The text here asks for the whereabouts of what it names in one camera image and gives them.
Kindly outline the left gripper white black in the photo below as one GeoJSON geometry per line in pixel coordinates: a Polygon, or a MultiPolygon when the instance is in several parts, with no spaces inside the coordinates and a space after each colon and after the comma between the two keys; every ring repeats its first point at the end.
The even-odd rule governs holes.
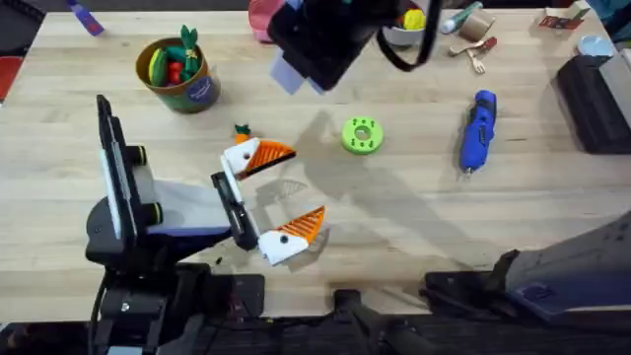
{"type": "Polygon", "coordinates": [[[224,151],[223,170],[212,184],[196,185],[155,179],[147,149],[129,146],[130,160],[142,213],[152,234],[168,235],[181,243],[219,243],[232,237],[245,250],[258,246],[271,264],[280,264],[307,250],[319,234],[325,207],[301,215],[257,238],[245,212],[237,180],[293,159],[297,152],[284,143],[251,138],[224,151]]]}

